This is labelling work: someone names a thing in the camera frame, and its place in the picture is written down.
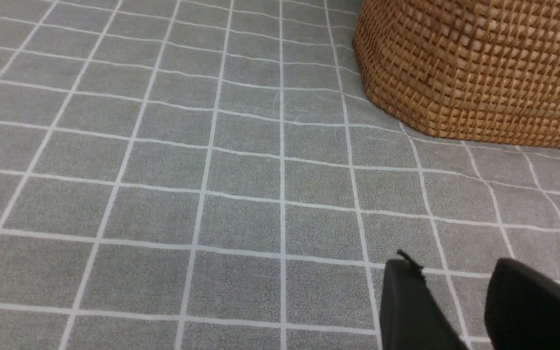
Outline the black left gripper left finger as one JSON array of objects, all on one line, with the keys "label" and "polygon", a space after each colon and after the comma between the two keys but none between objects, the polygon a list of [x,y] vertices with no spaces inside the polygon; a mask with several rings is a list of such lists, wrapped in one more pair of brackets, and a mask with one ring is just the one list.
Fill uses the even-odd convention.
[{"label": "black left gripper left finger", "polygon": [[467,345],[438,306],[423,266],[406,252],[385,264],[379,313],[385,350],[466,350]]}]

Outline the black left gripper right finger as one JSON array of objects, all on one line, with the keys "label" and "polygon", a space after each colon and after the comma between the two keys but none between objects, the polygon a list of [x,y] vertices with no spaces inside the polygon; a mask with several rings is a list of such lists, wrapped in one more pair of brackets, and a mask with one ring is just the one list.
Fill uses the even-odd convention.
[{"label": "black left gripper right finger", "polygon": [[560,284],[522,262],[498,259],[484,323],[496,350],[560,350]]}]

